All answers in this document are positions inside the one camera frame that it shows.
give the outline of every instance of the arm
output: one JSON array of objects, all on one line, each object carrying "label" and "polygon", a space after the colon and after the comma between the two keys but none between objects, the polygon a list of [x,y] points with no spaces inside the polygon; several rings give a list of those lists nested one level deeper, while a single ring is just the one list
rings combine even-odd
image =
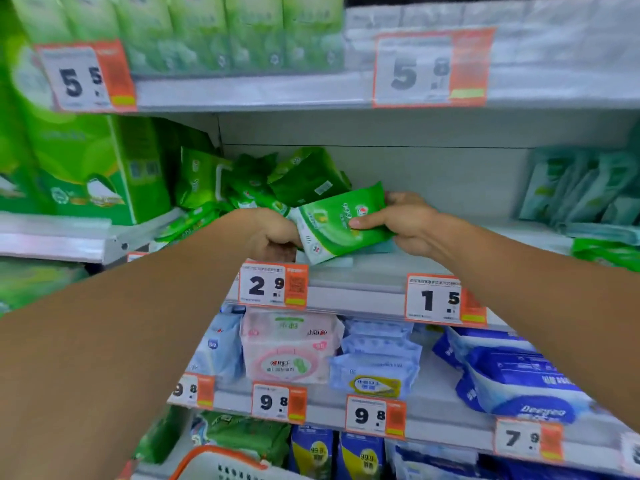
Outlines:
[{"label": "arm", "polygon": [[441,263],[583,391],[640,431],[640,381],[629,376],[640,368],[640,274],[521,244],[440,214],[415,194],[388,200],[389,207],[351,225],[387,225],[405,251]]},{"label": "arm", "polygon": [[291,260],[293,245],[277,244],[290,242],[300,245],[297,229],[276,212],[235,210],[5,316],[2,478],[114,480],[244,260]]}]

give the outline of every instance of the orange price tag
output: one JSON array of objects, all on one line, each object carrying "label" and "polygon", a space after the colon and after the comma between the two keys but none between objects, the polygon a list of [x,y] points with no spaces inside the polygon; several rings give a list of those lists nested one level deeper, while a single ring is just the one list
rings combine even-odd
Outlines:
[{"label": "orange price tag", "polygon": [[413,322],[441,325],[487,325],[486,307],[450,274],[407,274],[404,317]]},{"label": "orange price tag", "polygon": [[406,403],[349,394],[344,428],[351,433],[404,440]]},{"label": "orange price tag", "polygon": [[132,251],[127,253],[127,262],[135,261],[136,259],[140,259],[142,256],[146,256],[148,253],[143,251]]},{"label": "orange price tag", "polygon": [[187,408],[213,410],[213,397],[216,389],[216,378],[185,372],[167,400],[170,404]]},{"label": "orange price tag", "polygon": [[138,467],[138,463],[139,460],[129,460],[120,472],[120,475],[116,477],[116,480],[131,480],[133,472],[135,472]]},{"label": "orange price tag", "polygon": [[484,106],[495,28],[376,37],[374,107]]},{"label": "orange price tag", "polygon": [[307,388],[254,382],[251,416],[304,424],[307,419]]},{"label": "orange price tag", "polygon": [[137,111],[136,87],[120,40],[37,45],[60,109]]},{"label": "orange price tag", "polygon": [[524,460],[562,461],[564,427],[560,423],[498,418],[493,451]]},{"label": "orange price tag", "polygon": [[240,268],[238,301],[243,305],[306,308],[309,266],[247,261]]}]

